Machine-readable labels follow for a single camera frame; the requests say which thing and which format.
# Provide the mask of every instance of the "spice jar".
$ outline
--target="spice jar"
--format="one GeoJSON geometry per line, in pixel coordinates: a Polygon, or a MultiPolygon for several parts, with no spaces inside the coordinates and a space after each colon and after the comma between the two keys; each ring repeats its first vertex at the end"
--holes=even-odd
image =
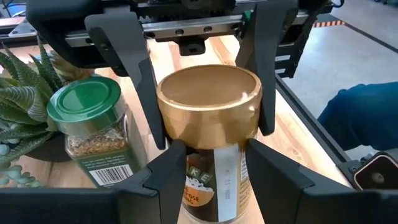
{"type": "Polygon", "coordinates": [[[192,220],[231,223],[246,210],[244,150],[258,130],[261,88],[255,74],[229,65],[179,70],[157,86],[167,134],[188,146],[183,207],[192,220]]]}
{"type": "Polygon", "coordinates": [[[144,147],[130,141],[139,132],[116,81],[72,82],[51,97],[47,112],[65,134],[65,150],[97,187],[110,187],[146,165],[144,147]]]}

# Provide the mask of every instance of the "wooden surface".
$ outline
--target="wooden surface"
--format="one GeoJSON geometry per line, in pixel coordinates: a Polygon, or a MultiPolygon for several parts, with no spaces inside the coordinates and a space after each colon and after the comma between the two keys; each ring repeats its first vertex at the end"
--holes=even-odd
{"type": "MultiPolygon", "coordinates": [[[[175,70],[193,65],[209,63],[232,65],[239,49],[236,39],[231,36],[207,40],[206,54],[192,57],[179,56],[178,46],[174,43],[148,42],[148,45],[151,49],[150,56],[158,82],[175,70]]],[[[39,50],[38,47],[23,47],[12,51],[18,57],[28,61],[28,54],[37,54],[39,50]]],[[[155,147],[141,104],[130,79],[117,77],[109,68],[97,69],[96,72],[120,83],[124,97],[134,113],[149,158],[153,159],[158,156],[161,152],[155,147]]],[[[349,183],[317,140],[278,92],[276,94],[275,132],[267,137],[259,136],[258,140],[308,168],[349,186],[349,183]]],[[[22,157],[18,163],[23,166],[24,171],[29,171],[47,187],[93,187],[93,184],[73,162],[51,164],[22,157]]],[[[248,211],[236,223],[264,223],[256,199],[251,197],[250,200],[248,211]]],[[[178,223],[189,223],[184,212],[181,211],[180,213],[178,223]]]]}

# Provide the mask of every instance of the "potted plant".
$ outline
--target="potted plant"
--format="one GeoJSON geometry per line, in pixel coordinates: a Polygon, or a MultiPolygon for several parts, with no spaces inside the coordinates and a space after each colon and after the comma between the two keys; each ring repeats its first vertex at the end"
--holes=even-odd
{"type": "Polygon", "coordinates": [[[10,77],[0,77],[0,167],[27,155],[49,162],[65,162],[64,135],[47,116],[50,97],[62,86],[89,77],[93,70],[76,68],[54,51],[49,55],[38,38],[40,57],[27,65],[6,46],[0,64],[10,77]]]}

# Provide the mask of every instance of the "green lid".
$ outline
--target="green lid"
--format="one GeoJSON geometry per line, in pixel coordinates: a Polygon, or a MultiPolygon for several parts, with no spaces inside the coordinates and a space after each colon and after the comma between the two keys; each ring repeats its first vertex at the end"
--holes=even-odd
{"type": "Polygon", "coordinates": [[[112,126],[125,112],[119,84],[105,77],[74,81],[59,89],[47,113],[65,134],[93,134],[112,126]]]}

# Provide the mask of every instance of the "green label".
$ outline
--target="green label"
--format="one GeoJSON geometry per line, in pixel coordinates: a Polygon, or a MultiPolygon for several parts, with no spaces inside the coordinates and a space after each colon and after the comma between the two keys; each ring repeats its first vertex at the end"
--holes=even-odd
{"type": "Polygon", "coordinates": [[[76,158],[75,161],[97,187],[110,187],[126,180],[138,165],[130,149],[76,158]]]}

